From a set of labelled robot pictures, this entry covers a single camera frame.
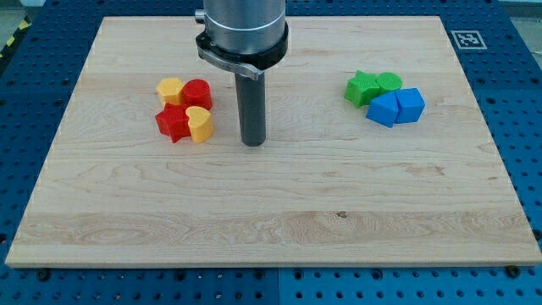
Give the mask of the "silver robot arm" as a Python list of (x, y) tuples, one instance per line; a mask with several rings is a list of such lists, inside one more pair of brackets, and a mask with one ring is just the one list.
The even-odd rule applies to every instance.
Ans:
[(204, 31), (200, 58), (249, 80), (259, 80), (287, 51), (289, 28), (283, 0), (204, 0), (195, 12)]

